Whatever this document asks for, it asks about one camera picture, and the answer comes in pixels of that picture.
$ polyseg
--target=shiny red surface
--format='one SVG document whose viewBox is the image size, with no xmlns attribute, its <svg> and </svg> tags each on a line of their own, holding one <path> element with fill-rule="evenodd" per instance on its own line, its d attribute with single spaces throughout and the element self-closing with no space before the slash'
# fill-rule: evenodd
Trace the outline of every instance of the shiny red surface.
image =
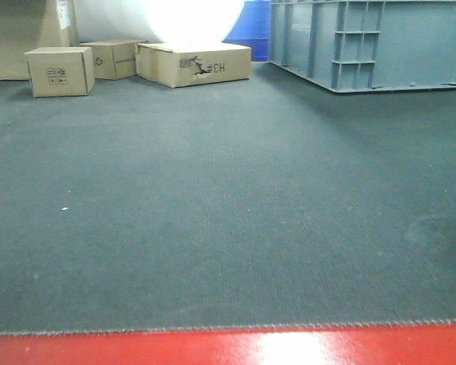
<svg viewBox="0 0 456 365">
<path fill-rule="evenodd" d="M 0 365 L 455 365 L 456 325 L 0 337 Z"/>
</svg>

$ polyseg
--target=gray plastic crate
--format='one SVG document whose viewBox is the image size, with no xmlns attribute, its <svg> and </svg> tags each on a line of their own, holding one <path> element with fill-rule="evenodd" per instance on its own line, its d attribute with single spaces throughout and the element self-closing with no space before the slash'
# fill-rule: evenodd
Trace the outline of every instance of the gray plastic crate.
<svg viewBox="0 0 456 365">
<path fill-rule="evenodd" d="M 270 60 L 338 93 L 456 88 L 456 1 L 272 0 Z"/>
</svg>

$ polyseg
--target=blue plastic crate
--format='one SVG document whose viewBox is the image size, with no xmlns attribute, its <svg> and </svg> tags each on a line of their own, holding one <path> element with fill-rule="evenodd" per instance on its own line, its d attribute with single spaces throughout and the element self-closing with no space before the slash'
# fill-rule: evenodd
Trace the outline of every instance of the blue plastic crate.
<svg viewBox="0 0 456 365">
<path fill-rule="evenodd" d="M 456 0 L 272 0 L 270 60 L 336 92 L 456 88 Z"/>
<path fill-rule="evenodd" d="M 252 61 L 267 61 L 270 24 L 270 0 L 245 2 L 240 18 L 224 42 L 251 47 Z"/>
</svg>

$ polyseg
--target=closed cardboard box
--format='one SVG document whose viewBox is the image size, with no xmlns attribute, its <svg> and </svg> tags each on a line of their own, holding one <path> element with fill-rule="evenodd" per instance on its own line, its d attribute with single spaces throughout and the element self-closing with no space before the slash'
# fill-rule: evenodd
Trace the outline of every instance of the closed cardboard box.
<svg viewBox="0 0 456 365">
<path fill-rule="evenodd" d="M 235 44 L 136 46 L 137 73 L 169 87 L 210 84 L 250 78 L 252 51 Z"/>
<path fill-rule="evenodd" d="M 88 95 L 94 86 L 91 48 L 39 48 L 27 58 L 34 97 Z"/>
<path fill-rule="evenodd" d="M 77 46 L 72 0 L 0 0 L 0 80 L 28 80 L 25 52 Z"/>
<path fill-rule="evenodd" d="M 82 43 L 93 50 L 95 78 L 119 80 L 136 75 L 135 44 L 145 40 L 101 40 Z"/>
</svg>

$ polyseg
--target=gray carpet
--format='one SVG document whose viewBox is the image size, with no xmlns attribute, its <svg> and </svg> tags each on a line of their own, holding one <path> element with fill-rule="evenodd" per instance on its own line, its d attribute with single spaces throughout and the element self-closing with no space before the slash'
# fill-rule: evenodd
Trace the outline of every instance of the gray carpet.
<svg viewBox="0 0 456 365">
<path fill-rule="evenodd" d="M 442 320 L 456 91 L 0 82 L 0 333 Z"/>
</svg>

